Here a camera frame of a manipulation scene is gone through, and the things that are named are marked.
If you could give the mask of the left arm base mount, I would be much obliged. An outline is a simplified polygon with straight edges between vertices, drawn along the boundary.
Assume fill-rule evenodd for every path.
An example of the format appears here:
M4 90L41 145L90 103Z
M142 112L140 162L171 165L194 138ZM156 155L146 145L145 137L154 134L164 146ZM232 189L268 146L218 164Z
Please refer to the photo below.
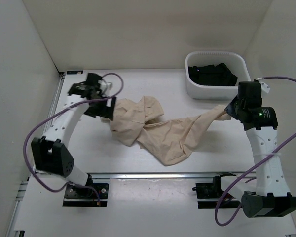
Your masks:
M87 185L97 191L88 188L78 188L67 185L63 198L63 207L107 207L109 195L109 183L95 183L89 176Z

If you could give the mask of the beige trousers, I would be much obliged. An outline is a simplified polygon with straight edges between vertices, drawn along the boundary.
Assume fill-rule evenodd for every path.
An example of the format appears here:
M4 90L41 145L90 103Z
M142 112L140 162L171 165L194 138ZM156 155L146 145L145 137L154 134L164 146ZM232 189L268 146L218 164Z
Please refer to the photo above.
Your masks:
M178 164L197 149L202 137L214 121L230 120L223 105L187 118L160 121L164 115L159 101L153 96L143 96L139 102L120 99L116 102L113 120L107 123L114 139L125 146L135 142L146 149L164 166Z

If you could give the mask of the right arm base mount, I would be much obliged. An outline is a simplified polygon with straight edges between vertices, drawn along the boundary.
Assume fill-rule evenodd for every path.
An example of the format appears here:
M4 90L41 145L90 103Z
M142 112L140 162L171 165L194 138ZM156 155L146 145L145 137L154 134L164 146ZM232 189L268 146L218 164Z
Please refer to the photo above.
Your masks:
M224 176L235 176L231 173L220 173L213 177L211 183L201 182L196 183L192 188L196 192L198 209L215 209L219 198L223 194L221 189L221 178ZM232 195L227 194L220 208L222 209L234 209L240 205L240 202L236 200Z

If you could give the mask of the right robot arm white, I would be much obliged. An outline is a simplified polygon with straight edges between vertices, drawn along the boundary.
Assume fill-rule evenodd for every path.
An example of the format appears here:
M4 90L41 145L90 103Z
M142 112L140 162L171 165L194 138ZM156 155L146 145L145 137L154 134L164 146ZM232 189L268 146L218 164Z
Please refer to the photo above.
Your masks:
M278 121L272 107L262 105L269 86L258 81L238 84L238 94L225 111L244 126L254 158L256 187L250 190L241 178L222 178L212 184L212 193L222 198L230 193L241 203L249 218L283 217L296 210L296 196L291 194L279 158Z

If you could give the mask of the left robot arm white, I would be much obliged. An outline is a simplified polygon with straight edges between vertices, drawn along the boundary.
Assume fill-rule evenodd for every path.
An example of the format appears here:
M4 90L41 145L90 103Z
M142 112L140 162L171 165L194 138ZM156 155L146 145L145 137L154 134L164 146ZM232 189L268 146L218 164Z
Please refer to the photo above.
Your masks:
M68 90L63 107L52 119L42 137L34 138L31 149L38 170L57 175L76 186L83 198L93 194L91 177L80 170L68 150L70 138L83 115L113 120L115 96L108 96L111 83L103 76L88 73L85 81L74 83Z

